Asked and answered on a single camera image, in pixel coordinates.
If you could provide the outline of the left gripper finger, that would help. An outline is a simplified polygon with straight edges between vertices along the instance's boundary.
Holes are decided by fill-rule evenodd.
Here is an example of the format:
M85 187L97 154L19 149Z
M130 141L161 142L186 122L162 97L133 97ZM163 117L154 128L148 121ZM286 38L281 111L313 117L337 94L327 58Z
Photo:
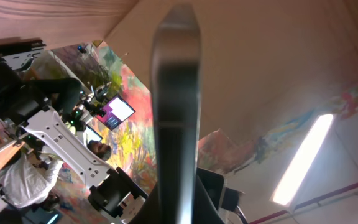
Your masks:
M191 223L200 116L201 34L193 7L174 5L157 27L150 87L162 223Z

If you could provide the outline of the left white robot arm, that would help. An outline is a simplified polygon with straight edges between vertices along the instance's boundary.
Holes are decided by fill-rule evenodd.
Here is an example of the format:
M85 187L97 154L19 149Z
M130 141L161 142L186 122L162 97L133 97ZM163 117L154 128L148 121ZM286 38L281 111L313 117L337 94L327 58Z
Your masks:
M157 201L147 198L136 223L191 223L200 125L201 34L193 7L177 4L160 22L150 57ZM64 125L37 89L0 58L0 116L45 142L90 189L89 202L113 223L128 194L140 195Z

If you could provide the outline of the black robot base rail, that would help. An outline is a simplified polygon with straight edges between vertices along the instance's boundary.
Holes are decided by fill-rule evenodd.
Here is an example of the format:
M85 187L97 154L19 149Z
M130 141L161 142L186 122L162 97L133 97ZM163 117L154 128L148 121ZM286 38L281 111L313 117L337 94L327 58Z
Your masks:
M41 39L0 39L0 58L13 70L24 72L32 66L46 46Z

